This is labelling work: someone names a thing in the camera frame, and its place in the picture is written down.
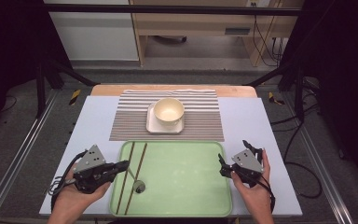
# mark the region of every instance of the chopsticks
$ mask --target chopsticks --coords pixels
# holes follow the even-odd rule
[[[142,152],[142,156],[141,156],[141,159],[140,159],[140,161],[139,161],[138,170],[136,171],[136,175],[135,175],[134,182],[138,179],[139,172],[141,171],[141,166],[142,166],[142,162],[144,161],[144,156],[145,156],[145,153],[146,153],[146,148],[147,148],[147,143],[145,143],[144,151]],[[128,210],[129,210],[129,208],[130,208],[130,203],[131,203],[131,199],[132,199],[132,194],[133,194],[133,190],[131,191],[129,201],[128,201],[128,203],[127,203],[126,212],[124,213],[124,215],[127,215]]]
[[[131,164],[132,152],[133,152],[133,148],[134,148],[134,147],[135,147],[135,142],[132,142],[131,152],[130,152],[130,158],[129,158],[130,164]],[[124,175],[124,182],[123,182],[123,186],[121,187],[120,197],[119,197],[119,199],[118,199],[118,205],[117,205],[116,214],[118,214],[118,209],[120,209],[121,198],[123,197],[124,186],[126,186],[126,180],[127,180],[127,175],[128,175],[128,173],[129,173],[129,170],[127,169],[126,174]]]

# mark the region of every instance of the hand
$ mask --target hand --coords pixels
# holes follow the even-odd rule
[[[269,158],[267,157],[266,150],[263,150],[263,165],[264,165],[264,173],[263,177],[260,178],[260,182],[265,184],[266,186],[269,182]],[[264,189],[260,185],[255,185],[252,188],[248,188],[243,185],[240,177],[235,174],[235,172],[231,173],[231,178],[234,182],[235,188],[237,188],[241,197],[245,201],[245,205],[251,213],[252,217],[257,223],[274,223],[271,209],[270,209],[270,197],[269,192]]]
[[[72,179],[71,169],[65,179]],[[64,187],[57,197],[54,209],[48,219],[48,224],[75,223],[92,203],[104,196],[109,189],[110,182],[104,183],[92,194],[85,194],[77,190],[75,185]]]

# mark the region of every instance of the green tray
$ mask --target green tray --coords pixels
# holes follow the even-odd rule
[[[132,192],[133,178],[125,173],[114,181],[110,210],[117,217],[225,217],[232,209],[228,180],[219,174],[217,142],[204,141],[129,141],[121,148],[120,160],[130,158],[134,175],[144,159],[138,179],[145,191]]]

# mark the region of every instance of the bowl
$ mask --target bowl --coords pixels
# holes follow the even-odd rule
[[[171,97],[158,100],[153,110],[158,122],[164,126],[177,124],[185,114],[182,102]]]

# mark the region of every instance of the placemat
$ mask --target placemat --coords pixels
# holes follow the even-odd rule
[[[155,134],[146,129],[147,108],[164,97],[185,106],[185,128],[178,134]],[[110,141],[212,140],[224,142],[215,90],[124,91],[118,100]]]

